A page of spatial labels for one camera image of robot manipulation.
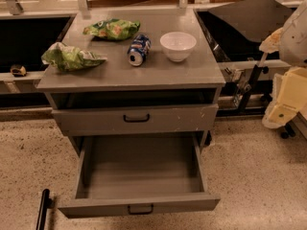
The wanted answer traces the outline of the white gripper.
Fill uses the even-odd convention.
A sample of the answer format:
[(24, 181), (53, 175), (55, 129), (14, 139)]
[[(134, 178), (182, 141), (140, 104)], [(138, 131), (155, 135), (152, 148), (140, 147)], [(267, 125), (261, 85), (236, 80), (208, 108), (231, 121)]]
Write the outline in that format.
[(262, 124), (267, 128), (283, 127), (306, 104), (307, 69), (293, 67), (283, 76), (276, 74), (273, 79), (272, 101), (265, 111)]

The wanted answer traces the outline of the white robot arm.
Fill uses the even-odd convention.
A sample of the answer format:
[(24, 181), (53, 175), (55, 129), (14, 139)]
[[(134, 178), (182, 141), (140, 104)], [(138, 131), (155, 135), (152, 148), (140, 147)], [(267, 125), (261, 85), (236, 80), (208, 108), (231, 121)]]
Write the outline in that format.
[(262, 124), (268, 128), (285, 126), (307, 104), (307, 0), (259, 46), (267, 54), (279, 52), (282, 61), (291, 68), (273, 78), (272, 101)]

